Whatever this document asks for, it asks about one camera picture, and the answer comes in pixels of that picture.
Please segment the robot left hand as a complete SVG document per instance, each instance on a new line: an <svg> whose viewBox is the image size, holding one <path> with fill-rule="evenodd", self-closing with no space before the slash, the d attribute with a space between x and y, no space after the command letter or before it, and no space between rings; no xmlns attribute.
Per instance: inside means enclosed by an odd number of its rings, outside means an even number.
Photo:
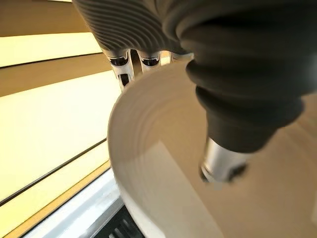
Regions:
<svg viewBox="0 0 317 238"><path fill-rule="evenodd" d="M113 66L193 54L186 73L206 110L204 179L232 181L317 89L314 0L76 0Z"/></svg>

